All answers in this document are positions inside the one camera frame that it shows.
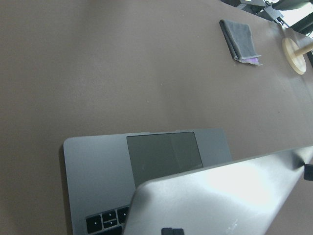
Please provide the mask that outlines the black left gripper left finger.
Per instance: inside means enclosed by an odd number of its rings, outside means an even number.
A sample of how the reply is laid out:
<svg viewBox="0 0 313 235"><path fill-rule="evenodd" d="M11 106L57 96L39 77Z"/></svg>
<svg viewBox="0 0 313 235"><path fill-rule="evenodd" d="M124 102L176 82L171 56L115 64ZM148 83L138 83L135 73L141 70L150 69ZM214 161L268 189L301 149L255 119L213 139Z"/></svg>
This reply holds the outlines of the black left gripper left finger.
<svg viewBox="0 0 313 235"><path fill-rule="evenodd" d="M161 234L162 235L173 235L173 228L162 228Z"/></svg>

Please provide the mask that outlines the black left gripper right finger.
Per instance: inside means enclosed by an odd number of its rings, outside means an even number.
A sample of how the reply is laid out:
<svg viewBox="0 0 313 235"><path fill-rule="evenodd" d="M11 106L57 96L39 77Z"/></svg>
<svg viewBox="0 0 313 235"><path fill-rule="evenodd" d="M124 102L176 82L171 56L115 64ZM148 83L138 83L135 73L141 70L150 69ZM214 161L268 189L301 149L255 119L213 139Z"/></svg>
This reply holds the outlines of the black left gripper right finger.
<svg viewBox="0 0 313 235"><path fill-rule="evenodd" d="M173 235L184 235L184 230L182 228L173 228Z"/></svg>

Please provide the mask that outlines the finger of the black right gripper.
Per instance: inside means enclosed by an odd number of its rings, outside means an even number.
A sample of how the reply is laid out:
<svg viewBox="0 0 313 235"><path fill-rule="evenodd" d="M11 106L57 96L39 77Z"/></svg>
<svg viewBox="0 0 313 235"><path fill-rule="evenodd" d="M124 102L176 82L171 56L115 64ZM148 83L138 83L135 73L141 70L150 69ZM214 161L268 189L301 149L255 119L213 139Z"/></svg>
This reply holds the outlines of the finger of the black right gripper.
<svg viewBox="0 0 313 235"><path fill-rule="evenodd" d="M313 181L313 165L312 164L304 165L304 180Z"/></svg>

